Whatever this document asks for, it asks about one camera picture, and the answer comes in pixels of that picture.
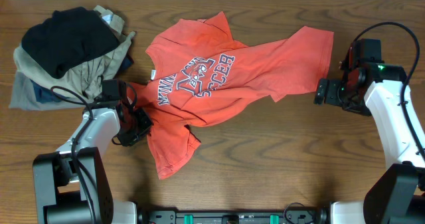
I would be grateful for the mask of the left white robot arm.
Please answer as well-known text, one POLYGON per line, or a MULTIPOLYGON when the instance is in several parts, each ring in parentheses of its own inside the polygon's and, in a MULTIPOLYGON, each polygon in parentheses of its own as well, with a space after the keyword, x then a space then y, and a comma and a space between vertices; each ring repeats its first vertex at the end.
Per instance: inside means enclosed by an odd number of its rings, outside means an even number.
POLYGON ((75 133, 55 152, 38 155, 33 180, 39 223, 137 223, 137 205, 116 201, 102 155, 139 142, 152 126, 141 108, 122 101, 89 104, 75 133))

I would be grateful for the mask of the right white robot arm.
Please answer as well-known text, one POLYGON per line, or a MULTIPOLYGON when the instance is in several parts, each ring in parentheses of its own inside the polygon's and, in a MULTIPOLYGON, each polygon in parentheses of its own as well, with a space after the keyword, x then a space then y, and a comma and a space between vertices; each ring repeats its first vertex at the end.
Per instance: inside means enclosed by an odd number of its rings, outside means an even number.
POLYGON ((330 223, 423 223, 424 131, 400 66, 368 63, 350 68, 341 80, 322 78, 314 102, 373 117, 386 172, 362 201, 337 201, 330 223))

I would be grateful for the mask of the orange printed t-shirt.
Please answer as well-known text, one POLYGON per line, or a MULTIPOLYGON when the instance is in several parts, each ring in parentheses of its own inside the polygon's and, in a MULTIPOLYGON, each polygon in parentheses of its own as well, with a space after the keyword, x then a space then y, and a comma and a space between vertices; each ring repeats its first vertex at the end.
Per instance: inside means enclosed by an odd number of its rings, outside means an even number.
POLYGON ((314 92, 327 76, 333 32, 302 27, 287 39, 249 47, 232 37, 224 13, 179 22, 157 35, 146 52, 155 76, 133 83, 128 98, 153 125, 147 143, 157 175, 177 173, 200 146, 191 128, 238 115, 264 97, 314 92))

